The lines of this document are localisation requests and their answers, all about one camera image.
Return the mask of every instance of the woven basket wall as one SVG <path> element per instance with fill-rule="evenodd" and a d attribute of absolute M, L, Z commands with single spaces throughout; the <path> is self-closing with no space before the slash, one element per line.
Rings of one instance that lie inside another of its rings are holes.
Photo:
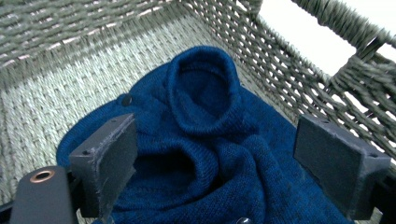
<path fill-rule="evenodd" d="M 396 38 L 337 1 L 293 2 L 356 48 L 335 76 L 258 16 L 260 0 L 0 2 L 0 204 L 55 164 L 80 118 L 196 45 L 228 51 L 242 84 L 293 124 L 328 118 L 396 158 L 396 64 L 376 52 Z"/>

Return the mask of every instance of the knit sweater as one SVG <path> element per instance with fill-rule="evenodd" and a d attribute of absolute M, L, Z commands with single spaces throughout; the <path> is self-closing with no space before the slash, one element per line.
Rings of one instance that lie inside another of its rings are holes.
<path fill-rule="evenodd" d="M 57 162 L 67 166 L 72 150 L 127 113 L 138 157 L 116 223 L 348 223 L 292 157 L 296 129 L 241 87 L 221 49 L 189 49 L 91 112 L 64 137 Z"/>

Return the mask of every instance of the blue sweater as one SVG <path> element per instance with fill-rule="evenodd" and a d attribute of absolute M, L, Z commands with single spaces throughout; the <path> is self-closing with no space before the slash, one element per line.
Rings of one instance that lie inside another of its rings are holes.
<path fill-rule="evenodd" d="M 137 172 L 114 206 L 116 223 L 348 223 L 292 157 L 296 129 L 240 86 L 221 49 L 189 49 L 91 112 L 57 162 L 67 166 L 72 150 L 126 113 L 136 117 Z"/>

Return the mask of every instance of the wicker basket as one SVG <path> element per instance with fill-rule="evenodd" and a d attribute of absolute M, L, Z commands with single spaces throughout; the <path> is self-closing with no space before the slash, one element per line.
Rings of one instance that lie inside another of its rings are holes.
<path fill-rule="evenodd" d="M 326 117 L 396 158 L 396 64 L 376 52 L 396 38 L 337 1 L 293 2 L 356 48 L 335 76 L 273 31 L 259 0 L 0 2 L 0 204 L 55 163 L 78 119 L 203 44 L 228 51 L 243 85 L 293 124 Z"/>

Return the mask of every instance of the basket handle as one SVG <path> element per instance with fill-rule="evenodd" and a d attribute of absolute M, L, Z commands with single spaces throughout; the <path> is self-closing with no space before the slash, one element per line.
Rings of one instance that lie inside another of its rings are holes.
<path fill-rule="evenodd" d="M 318 19 L 318 24 L 329 27 L 333 32 L 355 47 L 358 53 L 367 49 L 373 40 L 379 49 L 389 44 L 396 49 L 396 38 L 383 28 L 337 0 L 291 0 Z"/>

